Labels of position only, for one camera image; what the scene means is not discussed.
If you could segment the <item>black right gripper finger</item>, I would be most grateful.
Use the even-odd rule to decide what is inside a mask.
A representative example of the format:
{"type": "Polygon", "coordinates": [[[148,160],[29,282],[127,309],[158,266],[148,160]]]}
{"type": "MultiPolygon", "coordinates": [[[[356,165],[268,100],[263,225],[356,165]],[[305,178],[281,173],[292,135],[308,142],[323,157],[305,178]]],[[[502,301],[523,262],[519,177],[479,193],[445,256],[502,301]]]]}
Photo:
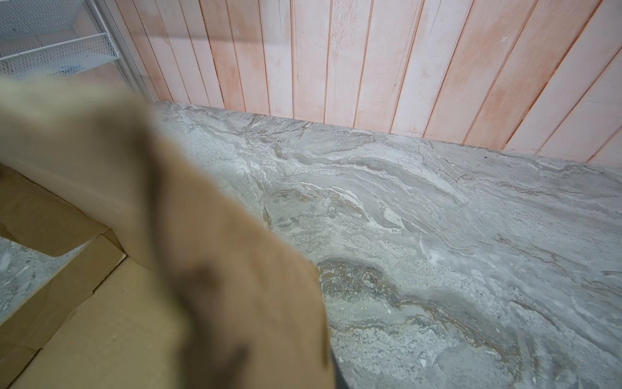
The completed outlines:
{"type": "Polygon", "coordinates": [[[334,365],[335,370],[335,388],[336,389],[349,389],[348,383],[343,376],[343,372],[340,369],[339,363],[335,357],[334,353],[331,353],[331,359],[334,365]]]}

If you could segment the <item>brown cardboard box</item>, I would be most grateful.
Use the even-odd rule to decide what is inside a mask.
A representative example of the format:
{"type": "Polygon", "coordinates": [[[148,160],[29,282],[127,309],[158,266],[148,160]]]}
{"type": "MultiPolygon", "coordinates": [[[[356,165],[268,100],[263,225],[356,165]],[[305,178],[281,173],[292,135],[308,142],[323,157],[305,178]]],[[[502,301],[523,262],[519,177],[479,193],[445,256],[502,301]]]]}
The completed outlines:
{"type": "Polygon", "coordinates": [[[77,251],[2,320],[4,388],[335,388],[317,266],[127,89],[2,80],[1,236],[77,251]]]}

